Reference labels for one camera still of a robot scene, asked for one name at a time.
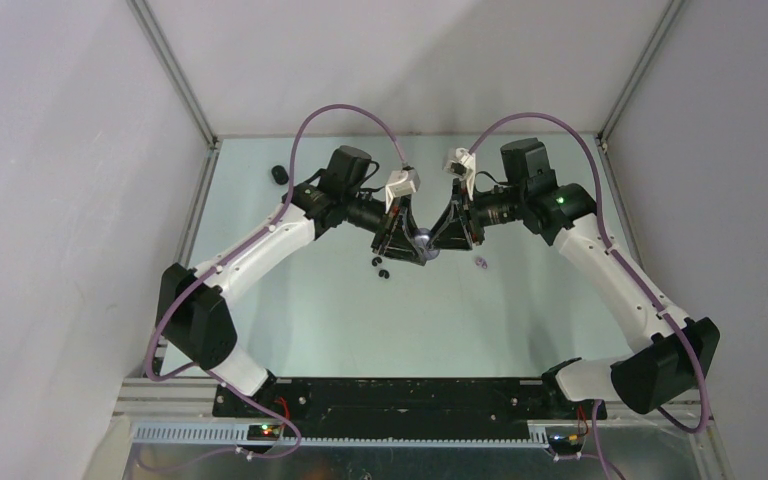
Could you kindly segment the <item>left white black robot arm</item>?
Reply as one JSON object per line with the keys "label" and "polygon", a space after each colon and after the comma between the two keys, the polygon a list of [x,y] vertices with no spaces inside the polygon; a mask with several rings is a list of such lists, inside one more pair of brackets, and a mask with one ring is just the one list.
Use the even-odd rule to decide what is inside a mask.
{"label": "left white black robot arm", "polygon": [[384,250],[386,236],[406,224],[400,217],[419,177],[412,167],[392,172],[384,200],[377,200],[364,185],[374,163],[366,152],[340,146],[326,168],[295,185],[237,244],[194,268],[175,263],[162,274],[156,333],[190,365],[235,389],[238,404],[252,416],[274,408],[274,376],[239,343],[230,305],[284,259],[344,222],[374,233],[373,246]]}

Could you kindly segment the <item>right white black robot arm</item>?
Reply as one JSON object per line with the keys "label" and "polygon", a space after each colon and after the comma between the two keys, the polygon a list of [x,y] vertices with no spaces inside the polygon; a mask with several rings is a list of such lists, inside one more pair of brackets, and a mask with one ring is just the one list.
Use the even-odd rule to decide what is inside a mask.
{"label": "right white black robot arm", "polygon": [[692,319],[628,259],[597,202],[575,183],[561,185],[545,145],[535,138],[500,149],[505,181],[487,192],[474,188],[476,157],[450,150],[443,169],[453,175],[447,212],[431,230],[433,250],[470,250],[489,226],[520,221],[566,258],[596,289],[613,315],[629,356],[573,359],[544,373],[545,411],[566,418],[584,400],[620,401],[647,414],[696,387],[711,366],[721,334],[708,318]]}

